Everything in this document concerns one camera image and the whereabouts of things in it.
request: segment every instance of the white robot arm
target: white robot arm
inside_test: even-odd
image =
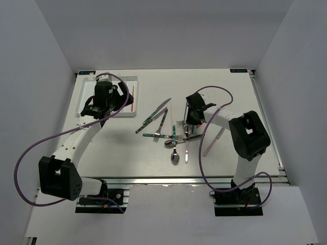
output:
[[[78,163],[93,137],[102,129],[105,121],[96,122],[106,118],[112,111],[119,110],[129,96],[125,106],[133,103],[133,97],[127,94],[124,85],[118,87],[110,80],[98,80],[95,94],[85,103],[81,112],[79,123],[81,130],[71,133],[66,142],[55,151],[51,157],[42,157],[39,161],[39,177],[41,191],[56,197],[75,200],[81,195],[105,197],[107,185],[105,181],[94,178],[81,178],[77,172]]]
[[[215,104],[206,105],[197,92],[188,96],[186,101],[188,107],[185,123],[188,125],[199,125],[209,121],[218,109]],[[258,114],[254,111],[237,113],[222,109],[211,123],[230,130],[234,148],[239,155],[231,186],[235,187],[254,177],[258,162],[270,145],[270,138]],[[243,195],[253,188],[254,180],[252,179],[239,187],[239,193]]]
[[[204,111],[205,121],[209,121],[209,119],[212,117],[212,115],[217,109],[218,107],[211,107],[208,110]],[[229,122],[234,118],[240,118],[243,116],[244,116],[243,113],[232,112],[226,109],[222,109],[212,120],[212,124],[216,124],[218,126],[230,130]],[[235,185],[239,185],[255,175],[255,170],[260,158],[261,158],[261,154],[258,154],[252,160],[249,161],[246,158],[243,158],[239,155],[236,172],[233,177],[233,182],[235,183]],[[248,183],[241,186],[240,189],[248,188],[253,183],[254,180],[251,180]]]

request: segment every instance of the knife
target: knife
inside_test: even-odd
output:
[[[138,134],[142,129],[144,129],[147,125],[149,125],[151,122],[156,121],[162,114],[164,114],[167,107],[165,107],[162,111],[160,111],[157,115],[155,115],[150,120],[147,120],[145,124],[142,125],[138,130],[135,131],[135,134]]]
[[[203,156],[205,157],[208,152],[210,151],[210,149],[214,146],[214,144],[216,143],[216,141],[221,137],[221,135],[224,133],[225,128],[222,128],[219,133],[217,134],[217,136],[214,138],[214,140],[211,142],[211,144],[209,145],[209,147],[205,150],[205,152],[203,153]]]
[[[165,104],[167,104],[172,98],[169,98],[167,100],[165,100],[164,102],[162,102],[162,104],[160,106],[158,106],[158,108],[143,122],[143,125],[145,125],[147,123],[147,121],[149,121],[155,114],[157,114],[158,111],[160,111],[162,109],[162,107],[165,106]]]

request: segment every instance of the gray wall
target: gray wall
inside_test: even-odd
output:
[[[294,1],[256,72],[292,184],[327,244],[327,1]]]
[[[36,0],[79,69],[256,68],[292,0]]]
[[[4,0],[0,7],[0,243],[20,244],[31,207],[18,196],[14,165],[35,141],[59,132],[74,74],[33,0]],[[40,157],[54,142],[31,151],[19,171],[20,185],[34,200]]]

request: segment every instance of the white table surface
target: white table surface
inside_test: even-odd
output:
[[[137,76],[139,82],[137,115],[133,118],[112,118],[94,137],[84,152],[78,171],[84,177],[198,177],[201,176],[198,164],[199,140],[190,142],[189,162],[185,164],[185,144],[177,146],[180,162],[173,165],[170,160],[172,149],[164,147],[166,139],[153,143],[152,138],[143,137],[143,133],[154,133],[161,118],[148,125],[139,134],[135,134],[142,122],[167,98],[168,115],[162,134],[171,134],[171,115],[173,123],[182,120],[185,110],[185,97],[207,85],[227,88],[234,95],[234,102],[227,108],[235,112],[254,110],[262,119],[253,86],[248,73],[230,73],[229,69],[160,69],[160,70],[111,70],[118,76]],[[76,106],[85,78],[78,76],[69,105],[64,129],[76,126]],[[222,105],[230,100],[229,95],[218,89],[206,89],[206,103]],[[220,127],[210,126],[203,152],[218,133]],[[63,136],[59,145],[65,140]],[[232,144],[229,131],[216,142],[209,154],[203,158],[203,166],[208,176],[233,176],[236,171],[238,155]],[[262,156],[257,172],[265,171],[278,175],[278,161],[272,147],[268,147]]]
[[[262,198],[268,187],[259,187]],[[207,186],[133,186],[125,214],[75,213],[76,202],[33,208],[26,232],[36,245],[318,242],[298,187],[274,187],[263,216],[215,217]],[[56,200],[40,194],[38,203]]]

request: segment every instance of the metal spoon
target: metal spoon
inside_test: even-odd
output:
[[[174,144],[174,151],[173,151],[173,153],[171,154],[171,156],[170,156],[170,158],[172,159],[172,161],[174,162],[174,163],[178,163],[178,161],[179,161],[179,155],[178,155],[178,153],[177,153],[177,151],[176,151],[176,128],[175,128],[175,125],[173,126],[173,144]]]

